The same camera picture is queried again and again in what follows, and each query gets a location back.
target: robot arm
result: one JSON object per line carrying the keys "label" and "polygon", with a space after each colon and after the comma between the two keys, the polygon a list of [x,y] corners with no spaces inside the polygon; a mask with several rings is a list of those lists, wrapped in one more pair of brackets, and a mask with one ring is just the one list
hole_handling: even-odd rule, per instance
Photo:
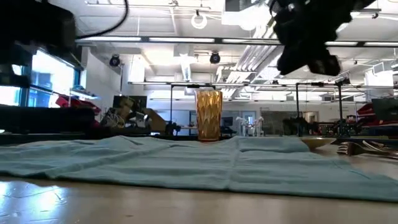
{"label": "robot arm", "polygon": [[351,22],[352,11],[374,1],[269,0],[270,12],[276,12],[274,31],[285,46],[277,65],[280,74],[289,74],[304,65],[313,73],[340,74],[340,63],[335,55],[330,55],[325,42],[337,39],[337,28]]}

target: table surface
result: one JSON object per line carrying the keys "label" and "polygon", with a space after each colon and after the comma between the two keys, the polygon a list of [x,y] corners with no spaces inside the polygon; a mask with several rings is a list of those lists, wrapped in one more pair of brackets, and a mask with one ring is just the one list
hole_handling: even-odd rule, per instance
{"label": "table surface", "polygon": [[[337,146],[315,152],[336,156]],[[398,179],[398,161],[343,157]],[[398,204],[169,190],[50,180],[0,179],[0,223],[398,223]]]}

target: utensil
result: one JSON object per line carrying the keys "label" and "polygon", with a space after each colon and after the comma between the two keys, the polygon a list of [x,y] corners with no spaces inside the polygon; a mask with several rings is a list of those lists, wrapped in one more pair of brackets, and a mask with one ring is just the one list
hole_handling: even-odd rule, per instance
{"label": "utensil", "polygon": [[343,142],[339,145],[338,154],[343,154],[347,156],[357,156],[361,154],[372,154],[377,156],[385,156],[391,159],[398,159],[398,155],[391,152],[382,151],[370,151],[366,150],[364,147],[355,142]]}
{"label": "utensil", "polygon": [[381,152],[391,152],[391,153],[398,153],[398,149],[391,148],[386,144],[375,142],[375,141],[365,141],[363,140],[362,143],[373,150],[381,151]]}

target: black monitor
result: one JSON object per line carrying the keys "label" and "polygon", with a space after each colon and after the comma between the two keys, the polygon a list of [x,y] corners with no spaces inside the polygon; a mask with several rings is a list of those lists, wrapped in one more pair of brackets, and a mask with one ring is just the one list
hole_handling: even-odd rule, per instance
{"label": "black monitor", "polygon": [[372,99],[373,111],[378,120],[398,121],[398,100]]}
{"label": "black monitor", "polygon": [[234,125],[234,118],[233,117],[226,117],[226,118],[221,118],[223,120],[223,126],[224,127],[231,127]]}

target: security camera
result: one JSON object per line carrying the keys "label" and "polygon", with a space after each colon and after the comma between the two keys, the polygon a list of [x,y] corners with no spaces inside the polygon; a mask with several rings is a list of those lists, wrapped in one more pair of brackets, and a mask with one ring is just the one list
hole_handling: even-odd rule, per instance
{"label": "security camera", "polygon": [[109,65],[112,67],[117,67],[120,65],[120,58],[118,54],[112,55],[111,60],[109,61]]}
{"label": "security camera", "polygon": [[220,62],[220,60],[221,60],[221,57],[220,57],[220,55],[218,54],[218,52],[213,52],[213,53],[211,53],[211,56],[210,56],[210,63],[212,63],[212,64],[218,64],[218,63]]}

